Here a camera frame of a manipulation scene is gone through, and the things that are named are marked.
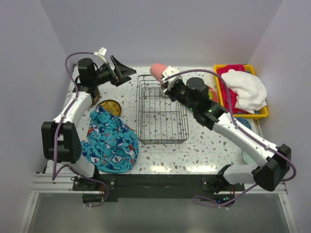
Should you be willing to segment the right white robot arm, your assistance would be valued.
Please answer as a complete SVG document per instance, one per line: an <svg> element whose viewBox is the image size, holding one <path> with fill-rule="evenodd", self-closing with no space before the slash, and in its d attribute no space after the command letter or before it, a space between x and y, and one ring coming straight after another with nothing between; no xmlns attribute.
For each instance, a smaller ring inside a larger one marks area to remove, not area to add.
<svg viewBox="0 0 311 233"><path fill-rule="evenodd" d="M233 142L254 161L250 165L226 165L216 175L215 184L227 191L238 183L255 183L266 191L274 191L290 169L291 149L270 143L238 123L219 103L208 96L208 86L201 78L160 79L164 93L192 111L195 120Z"/></svg>

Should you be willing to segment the pink cup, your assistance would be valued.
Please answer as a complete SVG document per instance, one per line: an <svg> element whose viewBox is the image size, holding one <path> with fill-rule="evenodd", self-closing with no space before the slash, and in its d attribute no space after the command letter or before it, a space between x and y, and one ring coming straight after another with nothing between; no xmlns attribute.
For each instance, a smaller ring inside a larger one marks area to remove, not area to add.
<svg viewBox="0 0 311 233"><path fill-rule="evenodd" d="M163 77L162 73L166 70L167 66L160 64L160 63L155 63L152 64L150 67L150 74L158 81L161 80Z"/></svg>

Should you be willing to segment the white beige mug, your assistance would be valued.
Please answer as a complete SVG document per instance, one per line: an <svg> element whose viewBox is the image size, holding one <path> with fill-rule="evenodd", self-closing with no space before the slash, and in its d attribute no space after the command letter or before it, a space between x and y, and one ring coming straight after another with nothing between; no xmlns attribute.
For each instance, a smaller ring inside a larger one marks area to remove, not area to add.
<svg viewBox="0 0 311 233"><path fill-rule="evenodd" d="M161 96L163 96L165 98L167 97L167 95L164 93L164 91L162 89L159 90L159 93Z"/></svg>

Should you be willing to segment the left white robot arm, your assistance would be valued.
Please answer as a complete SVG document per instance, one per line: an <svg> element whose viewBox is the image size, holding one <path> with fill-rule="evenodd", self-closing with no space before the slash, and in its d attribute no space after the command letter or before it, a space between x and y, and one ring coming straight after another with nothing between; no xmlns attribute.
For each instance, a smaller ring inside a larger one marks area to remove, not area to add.
<svg viewBox="0 0 311 233"><path fill-rule="evenodd" d="M76 125L85 111L95 105L100 92L99 85L111 83L118 87L131 80L136 70L122 64L111 56L112 65L105 60L104 55L95 52L102 59L103 65L97 64L85 52L86 57L77 63L78 78L71 79L74 90L68 104L52 121L45 121L41 126L43 153L47 160L53 161L52 179L55 180L61 169L57 164L70 168L78 176L84 177L84 186L89 190L100 187L101 179L98 169L82 155L81 141Z"/></svg>

